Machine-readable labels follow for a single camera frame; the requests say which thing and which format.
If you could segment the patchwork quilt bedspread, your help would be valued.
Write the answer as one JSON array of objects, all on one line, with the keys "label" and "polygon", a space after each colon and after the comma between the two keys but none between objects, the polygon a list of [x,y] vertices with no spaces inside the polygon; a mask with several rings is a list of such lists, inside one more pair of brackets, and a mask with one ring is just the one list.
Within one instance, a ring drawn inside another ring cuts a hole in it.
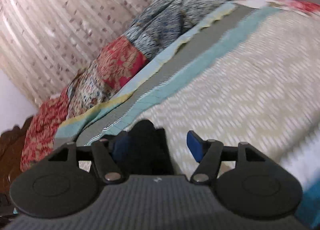
[{"label": "patchwork quilt bedspread", "polygon": [[[107,187],[59,229],[319,229],[319,10],[263,7],[201,52],[199,28],[167,48],[111,100],[63,123],[106,123],[99,136],[148,118],[167,131],[177,176],[132,176]],[[281,205],[302,196],[291,216],[254,220],[226,207],[215,188],[190,183],[196,163],[188,130],[239,147],[220,169],[217,190],[249,206],[250,185]]]}]

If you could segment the floral striped curtain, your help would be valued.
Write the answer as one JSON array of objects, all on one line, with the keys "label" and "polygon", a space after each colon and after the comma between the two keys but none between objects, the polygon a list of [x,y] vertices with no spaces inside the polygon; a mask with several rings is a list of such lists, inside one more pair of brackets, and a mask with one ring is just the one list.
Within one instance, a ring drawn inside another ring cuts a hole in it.
[{"label": "floral striped curtain", "polygon": [[152,1],[1,0],[1,69],[39,106]]}]

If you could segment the black pants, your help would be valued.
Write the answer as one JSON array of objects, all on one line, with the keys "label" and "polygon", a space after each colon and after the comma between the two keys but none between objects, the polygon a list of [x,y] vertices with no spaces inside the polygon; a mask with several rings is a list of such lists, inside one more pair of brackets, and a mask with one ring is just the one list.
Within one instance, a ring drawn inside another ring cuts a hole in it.
[{"label": "black pants", "polygon": [[[118,137],[129,136],[127,156],[122,162],[112,157],[114,142]],[[109,139],[108,152],[125,175],[173,175],[167,138],[164,128],[156,128],[147,119],[137,122],[130,131],[121,131]]]}]

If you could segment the red white floral cloth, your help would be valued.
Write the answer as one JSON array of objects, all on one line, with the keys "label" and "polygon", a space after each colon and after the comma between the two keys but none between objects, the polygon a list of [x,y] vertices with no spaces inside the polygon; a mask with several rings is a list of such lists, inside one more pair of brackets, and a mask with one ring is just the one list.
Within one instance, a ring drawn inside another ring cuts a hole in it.
[{"label": "red white floral cloth", "polygon": [[125,36],[107,44],[68,87],[68,114],[73,118],[109,101],[148,64],[148,59]]}]

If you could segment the grey speckled blanket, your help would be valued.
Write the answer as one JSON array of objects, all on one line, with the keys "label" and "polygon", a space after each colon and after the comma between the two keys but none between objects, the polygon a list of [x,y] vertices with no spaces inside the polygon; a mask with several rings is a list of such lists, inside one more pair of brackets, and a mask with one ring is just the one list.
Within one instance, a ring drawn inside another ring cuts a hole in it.
[{"label": "grey speckled blanket", "polygon": [[148,60],[152,60],[226,1],[154,0],[135,17],[124,36]]}]

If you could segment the brown wooden headboard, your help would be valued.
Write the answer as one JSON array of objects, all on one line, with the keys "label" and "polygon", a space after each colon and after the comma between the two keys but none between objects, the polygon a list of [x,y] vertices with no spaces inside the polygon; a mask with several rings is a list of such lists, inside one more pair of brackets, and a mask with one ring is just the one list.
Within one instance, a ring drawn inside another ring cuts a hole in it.
[{"label": "brown wooden headboard", "polygon": [[28,117],[21,128],[15,125],[12,129],[1,133],[1,207],[11,205],[9,189],[14,179],[21,173],[22,149],[32,119],[33,116]]}]

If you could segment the red floral fabric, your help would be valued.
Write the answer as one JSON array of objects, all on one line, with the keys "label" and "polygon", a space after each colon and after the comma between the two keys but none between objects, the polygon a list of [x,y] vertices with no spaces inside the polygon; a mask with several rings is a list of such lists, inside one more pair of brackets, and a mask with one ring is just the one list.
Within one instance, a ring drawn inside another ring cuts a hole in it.
[{"label": "red floral fabric", "polygon": [[60,124],[66,120],[69,103],[67,88],[64,88],[58,97],[40,105],[26,133],[20,162],[22,172],[53,151],[54,137]]}]

